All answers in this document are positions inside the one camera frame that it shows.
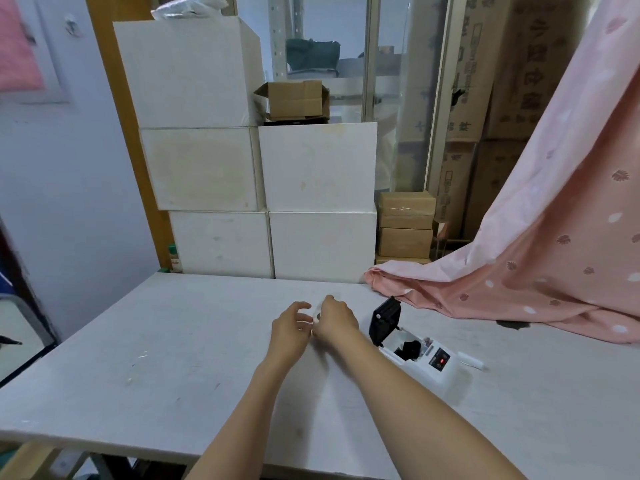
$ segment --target pink cloth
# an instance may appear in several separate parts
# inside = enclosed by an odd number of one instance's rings
[[[640,0],[602,0],[476,239],[373,289],[457,318],[640,341]]]
[[[0,0],[0,92],[34,91],[44,81],[20,23],[15,0]]]

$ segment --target brown cardboard box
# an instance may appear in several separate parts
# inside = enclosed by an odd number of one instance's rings
[[[432,238],[432,230],[382,228],[378,254],[400,258],[428,258]]]
[[[428,258],[390,258],[387,256],[378,256],[376,254],[376,264],[386,263],[387,261],[411,261],[419,264],[428,264],[431,262]]]
[[[378,204],[384,216],[432,216],[436,210],[428,192],[382,192]]]
[[[511,0],[467,0],[453,90],[448,141],[480,141]]]
[[[466,239],[475,238],[486,211],[498,197],[525,146],[524,141],[483,141],[478,145],[476,172],[465,219]]]
[[[502,38],[489,139],[526,139],[577,48],[589,0],[513,0]]]
[[[265,82],[254,94],[269,100],[266,117],[272,121],[329,119],[329,89],[320,80]]]
[[[385,216],[380,214],[379,227],[395,229],[431,229],[433,214],[424,216]]]
[[[442,158],[435,219],[448,223],[447,234],[452,239],[460,235],[475,147],[473,143],[448,143]]]

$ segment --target open cardboard box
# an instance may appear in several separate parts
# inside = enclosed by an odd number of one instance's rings
[[[268,120],[329,120],[329,89],[320,80],[265,82],[254,94],[268,99]]]

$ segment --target small bottle with green cap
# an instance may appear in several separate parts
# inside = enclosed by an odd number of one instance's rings
[[[169,245],[169,258],[171,259],[171,272],[181,273],[182,263],[180,263],[180,258],[178,257],[178,249],[175,247],[175,244]]]

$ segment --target stacked white box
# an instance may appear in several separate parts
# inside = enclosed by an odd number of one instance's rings
[[[260,39],[240,18],[115,23],[158,209],[185,273],[273,277]]]
[[[169,212],[185,273],[272,278],[267,212]]]
[[[259,128],[276,278],[356,283],[373,266],[377,130]]]
[[[258,35],[236,16],[114,23],[140,128],[256,126]]]

